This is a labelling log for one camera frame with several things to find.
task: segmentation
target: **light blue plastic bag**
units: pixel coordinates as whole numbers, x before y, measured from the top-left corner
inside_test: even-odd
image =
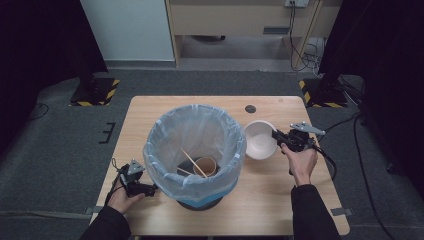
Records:
[[[212,157],[215,176],[177,174],[188,158]],[[144,163],[154,183],[169,197],[193,207],[227,195],[235,187],[246,153],[243,127],[224,110],[209,105],[187,105],[156,121],[143,149]]]

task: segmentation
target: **wooden chopstick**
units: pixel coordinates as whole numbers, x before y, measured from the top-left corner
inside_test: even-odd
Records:
[[[181,172],[183,172],[183,173],[187,173],[188,175],[193,175],[193,173],[191,173],[191,172],[189,172],[189,171],[186,171],[186,170],[184,170],[184,169],[182,169],[182,168],[179,168],[179,167],[177,167],[177,170],[180,170]]]
[[[184,151],[184,149],[183,148],[181,148],[180,147],[180,149],[181,149],[181,151],[183,151],[183,153],[188,157],[188,159],[190,159],[190,161],[193,163],[193,165],[194,166],[196,166],[196,168],[197,169],[199,169],[199,171],[203,174],[203,176],[205,177],[205,178],[208,178],[208,176],[206,176],[206,174],[202,171],[202,169],[200,169],[200,167],[199,166],[197,166],[197,164],[193,161],[193,159],[191,159],[191,157]]]

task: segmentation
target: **wooden table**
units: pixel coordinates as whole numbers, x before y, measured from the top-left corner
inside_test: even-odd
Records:
[[[151,127],[167,111],[187,104],[209,104],[225,109],[241,125],[266,120],[283,132],[290,123],[310,122],[299,97],[276,96],[137,96],[131,101],[121,134],[112,157],[117,166],[138,160],[144,165],[142,149]],[[247,105],[256,107],[251,114]],[[245,158],[235,189],[215,207],[191,211],[160,190],[154,197],[137,203],[127,214],[134,235],[161,236],[230,236],[230,235],[292,235],[290,191],[293,177],[288,174],[288,160],[279,150],[266,160]],[[98,206],[102,206],[116,177],[110,165],[103,183]],[[142,183],[151,184],[147,171]],[[340,208],[340,200],[331,181],[324,159],[319,155],[312,175],[328,209]],[[333,217],[341,235],[349,232],[344,215]]]

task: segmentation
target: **black curtain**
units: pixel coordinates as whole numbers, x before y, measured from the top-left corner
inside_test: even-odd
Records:
[[[344,0],[320,72],[342,62],[339,74],[364,79],[360,108],[369,127],[424,198],[423,6],[421,0]],[[346,38],[353,41],[343,44]]]
[[[79,0],[0,0],[0,154],[39,91],[84,68],[107,72]]]

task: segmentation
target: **power strip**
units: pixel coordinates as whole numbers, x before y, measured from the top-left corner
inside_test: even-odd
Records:
[[[305,8],[308,6],[309,0],[286,0],[284,6],[292,7],[293,4],[298,8]]]

